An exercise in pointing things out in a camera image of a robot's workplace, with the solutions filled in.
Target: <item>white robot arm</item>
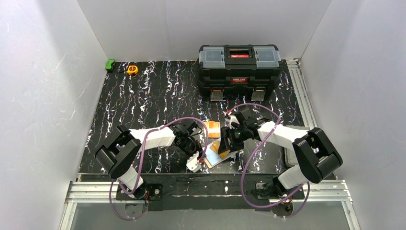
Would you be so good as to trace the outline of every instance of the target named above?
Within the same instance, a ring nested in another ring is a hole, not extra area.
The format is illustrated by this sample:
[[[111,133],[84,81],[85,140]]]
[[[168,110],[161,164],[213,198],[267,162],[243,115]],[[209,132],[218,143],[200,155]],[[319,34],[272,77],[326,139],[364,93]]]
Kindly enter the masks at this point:
[[[230,116],[230,127],[222,128],[224,141],[220,143],[219,152],[243,148],[243,141],[250,138],[264,140],[273,129],[266,142],[294,151],[299,164],[275,177],[273,185],[269,186],[272,190],[270,193],[281,196],[300,184],[309,181],[319,183],[342,165],[341,156],[323,130],[314,128],[306,131],[280,124],[275,126],[268,119],[257,119],[247,108]]]
[[[188,128],[182,124],[174,124],[152,132],[147,136],[145,150],[175,145],[189,156],[186,166],[195,173],[202,167],[198,163],[198,157],[203,151],[200,143],[192,137],[196,129],[198,126],[193,122]],[[118,178],[130,190],[134,189],[137,178],[137,172],[131,164],[137,153],[142,150],[142,141],[149,130],[151,129],[127,129],[118,126],[97,147],[95,153],[95,158],[109,176],[112,179]],[[140,178],[135,189],[143,182],[144,180]]]

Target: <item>wire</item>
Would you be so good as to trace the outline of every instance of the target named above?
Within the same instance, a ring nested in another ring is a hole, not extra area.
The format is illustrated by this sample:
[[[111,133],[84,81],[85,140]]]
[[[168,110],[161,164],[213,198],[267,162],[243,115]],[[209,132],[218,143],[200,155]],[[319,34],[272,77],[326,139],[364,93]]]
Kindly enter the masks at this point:
[[[291,196],[291,198],[289,199],[288,202],[283,202],[281,205],[288,205],[292,202],[292,200],[293,200],[293,196]]]
[[[136,219],[138,219],[138,218],[144,216],[144,215],[147,213],[148,209],[147,209],[144,213],[142,213],[141,215],[139,215],[138,217],[127,218],[127,217],[123,217],[122,215],[120,215],[120,214],[114,209],[113,202],[112,202],[112,189],[113,189],[113,184],[114,184],[114,179],[112,180],[112,184],[110,185],[110,190],[109,190],[109,203],[110,203],[110,207],[112,207],[113,212],[115,213],[116,216],[118,216],[118,218],[123,219],[123,220],[136,220]]]
[[[237,105],[237,106],[234,106],[232,109],[230,109],[230,110],[227,112],[227,114],[229,114],[232,110],[234,110],[234,109],[236,109],[236,108],[238,108],[238,107],[241,107],[241,106],[245,106],[245,105],[252,105],[252,106],[258,106],[258,107],[264,108],[264,109],[268,110],[269,112],[271,112],[272,114],[274,114],[274,115],[277,117],[277,121],[275,122],[275,126],[273,127],[273,129],[266,135],[266,137],[259,143],[259,145],[257,145],[257,147],[254,149],[254,151],[253,151],[253,152],[251,153],[251,155],[249,156],[249,158],[248,158],[248,160],[247,160],[247,163],[246,163],[246,166],[248,166],[249,163],[250,163],[250,162],[252,161],[252,159],[254,158],[254,156],[256,155],[256,153],[257,153],[258,149],[260,148],[260,146],[262,146],[262,145],[265,143],[265,141],[266,141],[266,140],[272,135],[272,133],[275,131],[275,128],[276,128],[276,126],[280,123],[281,118],[280,118],[274,111],[272,111],[271,109],[269,109],[269,108],[267,108],[267,107],[265,107],[265,106],[263,106],[263,105],[254,104],[254,103],[244,103],[244,104],[239,104],[239,105]],[[136,186],[136,185],[138,184],[139,178],[140,178],[140,176],[141,176],[142,164],[143,164],[143,162],[144,162],[145,145],[146,145],[146,142],[147,142],[147,137],[148,137],[148,135],[149,135],[150,133],[152,133],[152,132],[159,131],[159,130],[165,128],[165,127],[168,127],[168,126],[172,125],[172,124],[175,123],[175,122],[178,122],[178,121],[181,121],[181,120],[185,120],[185,119],[191,119],[191,120],[194,120],[194,121],[197,121],[197,122],[201,123],[201,124],[203,125],[205,131],[206,131],[206,133],[205,133],[206,139],[205,139],[205,143],[204,143],[204,150],[203,150],[203,154],[202,154],[202,156],[200,157],[199,161],[201,162],[201,161],[204,159],[204,157],[206,156],[206,150],[207,150],[207,145],[208,145],[208,140],[209,140],[209,135],[208,135],[209,132],[208,132],[208,130],[207,130],[207,126],[204,124],[204,122],[203,122],[202,120],[197,119],[197,118],[195,118],[195,117],[182,117],[182,118],[173,120],[173,121],[167,123],[166,125],[164,125],[164,126],[162,126],[162,127],[160,127],[160,128],[151,129],[151,130],[147,131],[147,133],[145,134],[144,140],[143,140],[143,143],[142,143],[142,150],[141,150],[141,155],[140,155],[140,162],[139,162],[138,174],[137,174],[137,179],[136,179],[135,184],[134,184],[134,189],[133,189],[132,191],[129,191],[129,192],[128,192],[126,189],[124,189],[124,186],[123,186],[122,182],[121,182],[120,180],[118,180],[121,189],[122,189],[126,194],[128,194],[128,195],[134,194],[135,191],[136,191],[136,189],[137,189],[137,186]],[[287,195],[285,198],[279,200],[279,201],[276,202],[276,203],[269,204],[269,205],[265,205],[265,206],[255,205],[255,204],[249,202],[249,201],[247,200],[247,198],[245,197],[245,194],[244,194],[244,178],[245,178],[245,175],[246,175],[246,173],[247,173],[247,169],[248,169],[248,167],[244,167],[243,173],[242,173],[242,175],[241,175],[240,190],[241,190],[241,195],[242,195],[243,199],[244,199],[245,202],[246,202],[248,205],[250,205],[251,207],[255,207],[255,208],[270,208],[270,207],[279,205],[279,204],[281,204],[282,202],[285,202],[285,201],[286,201],[287,199],[289,199],[290,197],[292,197],[293,194],[295,194],[297,191],[299,191],[299,189],[301,189],[301,188],[303,187],[303,184],[299,185],[299,186],[298,186],[296,189],[294,189],[289,195]],[[112,199],[111,199],[111,192],[112,192],[113,182],[114,182],[114,180],[112,181],[112,184],[111,184],[111,186],[110,186],[110,192],[109,192],[109,201],[110,201],[110,206],[111,206],[112,209],[113,209],[113,212],[114,212],[119,218],[124,219],[124,220],[134,220],[134,219],[138,219],[138,218],[142,217],[146,212],[143,213],[143,214],[141,214],[141,215],[138,216],[138,217],[135,217],[135,218],[125,218],[125,217],[120,216],[120,215],[115,211],[115,209],[114,209],[114,207],[113,207],[113,204],[112,204]],[[292,217],[292,216],[296,215],[296,214],[303,208],[303,206],[305,205],[305,203],[306,203],[306,201],[307,201],[307,198],[308,198],[308,195],[309,195],[309,191],[310,191],[310,189],[308,189],[306,199],[304,200],[304,202],[303,202],[303,204],[300,206],[300,208],[299,208],[295,213],[293,213],[293,214],[291,214],[290,216],[287,216],[287,217]]]
[[[204,142],[204,150],[203,150],[203,154],[202,154],[202,156],[200,157],[200,159],[203,159],[203,158],[206,156],[207,145],[208,145],[208,142],[209,142],[209,131],[208,131],[208,129],[207,129],[207,126],[206,126],[206,125],[204,124],[204,122],[203,122],[202,120],[200,120],[200,119],[197,119],[197,118],[195,118],[195,117],[189,117],[189,116],[187,116],[187,117],[182,117],[182,118],[178,118],[178,119],[176,119],[176,120],[173,120],[173,121],[167,123],[166,125],[161,126],[160,128],[154,128],[154,129],[148,130],[147,133],[145,133],[144,140],[143,140],[143,142],[142,142],[142,150],[141,150],[141,155],[140,155],[140,162],[139,162],[139,164],[138,164],[139,167],[138,167],[138,172],[137,172],[137,179],[135,180],[135,184],[134,184],[134,189],[133,189],[132,191],[127,191],[127,189],[124,188],[123,183],[122,183],[120,180],[118,180],[121,189],[122,189],[126,194],[132,195],[132,194],[134,194],[135,191],[137,190],[137,187],[138,187],[137,185],[138,185],[139,179],[140,179],[140,177],[141,177],[142,163],[144,162],[145,145],[146,145],[146,143],[147,143],[147,137],[148,137],[148,135],[149,135],[150,133],[152,133],[152,132],[156,132],[156,131],[159,131],[159,130],[161,130],[161,129],[163,129],[163,128],[169,127],[170,125],[172,125],[172,124],[175,123],[175,122],[178,122],[178,121],[181,121],[181,120],[187,120],[187,119],[197,121],[197,122],[199,122],[199,123],[201,123],[201,124],[203,125],[203,128],[204,128],[204,130],[206,131],[206,134],[205,134],[205,136],[206,136],[206,141]]]
[[[147,196],[145,197],[145,206],[146,207],[148,207],[148,203],[147,203],[148,198],[149,198],[149,191],[147,193]]]
[[[265,107],[265,106],[263,106],[263,105],[254,104],[254,103],[245,103],[245,104],[239,104],[239,105],[237,105],[237,106],[234,106],[232,109],[230,109],[230,110],[227,112],[227,114],[229,114],[229,113],[230,113],[231,111],[233,111],[234,109],[236,109],[236,108],[238,108],[238,107],[241,107],[241,106],[244,106],[244,105],[252,105],[252,106],[258,106],[258,107],[264,108],[264,109],[268,110],[269,112],[271,112],[273,115],[275,115],[275,116],[277,117],[277,121],[275,122],[275,126],[273,127],[273,129],[265,136],[265,138],[264,138],[264,139],[259,143],[259,145],[257,145],[257,147],[254,149],[254,151],[253,151],[252,154],[249,156],[249,158],[248,158],[248,160],[247,160],[247,162],[246,162],[246,164],[245,164],[244,170],[243,170],[242,175],[241,175],[241,182],[240,182],[241,195],[242,195],[243,199],[245,200],[245,202],[246,202],[248,205],[250,205],[251,207],[254,207],[254,208],[270,208],[270,207],[274,207],[274,206],[276,206],[276,205],[281,204],[282,202],[285,202],[287,199],[289,199],[290,197],[292,197],[293,194],[295,194],[297,191],[299,191],[299,189],[301,189],[301,188],[303,187],[303,184],[301,184],[301,185],[299,185],[297,188],[295,188],[295,189],[294,189],[289,195],[287,195],[285,198],[283,198],[283,199],[281,199],[281,200],[279,200],[278,202],[273,203],[273,204],[260,206],[260,205],[255,205],[255,204],[253,204],[253,203],[251,203],[251,202],[249,202],[249,201],[247,200],[247,198],[245,197],[245,194],[244,194],[244,179],[245,179],[245,175],[246,175],[246,173],[247,173],[248,165],[249,165],[249,163],[251,163],[251,161],[252,161],[252,159],[254,158],[255,154],[257,153],[258,149],[265,143],[265,141],[266,141],[266,140],[272,135],[272,133],[275,131],[275,128],[276,128],[276,126],[280,123],[281,118],[280,118],[274,111],[272,111],[271,109],[269,109],[269,108],[267,108],[267,107]]]
[[[294,215],[296,215],[297,213],[299,213],[300,210],[302,210],[302,208],[305,206],[305,204],[306,204],[306,202],[307,202],[307,199],[309,198],[309,195],[310,195],[310,183],[307,182],[307,194],[306,194],[306,197],[305,197],[305,199],[304,199],[302,205],[300,205],[300,207],[299,207],[294,213],[292,213],[292,214],[286,216],[285,218],[293,217]]]

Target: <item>tape measure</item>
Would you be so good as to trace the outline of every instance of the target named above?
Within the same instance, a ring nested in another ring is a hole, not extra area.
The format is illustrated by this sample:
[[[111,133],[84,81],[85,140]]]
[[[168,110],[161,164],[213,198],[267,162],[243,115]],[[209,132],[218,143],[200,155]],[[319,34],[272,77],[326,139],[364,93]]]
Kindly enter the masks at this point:
[[[129,66],[127,69],[128,74],[137,74],[138,73],[138,67],[137,66]]]

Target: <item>green object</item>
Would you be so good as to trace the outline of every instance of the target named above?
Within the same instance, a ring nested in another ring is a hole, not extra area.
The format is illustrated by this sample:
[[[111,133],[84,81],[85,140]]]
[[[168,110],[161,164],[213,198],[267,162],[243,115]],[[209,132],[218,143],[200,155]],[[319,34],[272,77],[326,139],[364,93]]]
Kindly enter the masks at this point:
[[[114,63],[115,63],[115,61],[114,61],[113,59],[110,59],[110,60],[107,62],[106,70],[107,70],[107,71],[113,70]]]

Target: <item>table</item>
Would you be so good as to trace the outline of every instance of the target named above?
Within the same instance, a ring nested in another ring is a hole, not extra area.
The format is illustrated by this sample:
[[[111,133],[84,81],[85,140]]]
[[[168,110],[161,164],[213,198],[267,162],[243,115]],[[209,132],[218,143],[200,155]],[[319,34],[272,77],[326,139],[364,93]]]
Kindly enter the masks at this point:
[[[128,75],[125,70],[129,65],[137,65],[139,72]],[[234,105],[245,103],[245,96],[231,95],[221,102],[207,101],[196,88],[197,72],[198,63],[195,61],[116,63],[114,71],[106,75],[79,173],[106,173],[95,160],[94,150],[118,125],[132,129],[153,128],[185,116],[220,121],[221,125],[226,125],[226,112]],[[259,104],[279,114],[284,125],[304,126],[285,61],[279,86],[267,101]],[[258,116],[272,118],[264,109],[252,109]],[[235,157],[212,169],[204,167],[201,173],[242,173],[244,162],[258,143],[245,141],[246,148]],[[176,147],[147,150],[143,173],[189,173],[186,170],[187,158]],[[136,159],[133,164],[135,168],[138,161]],[[279,174],[286,168],[284,150],[266,143],[247,167],[248,173]]]

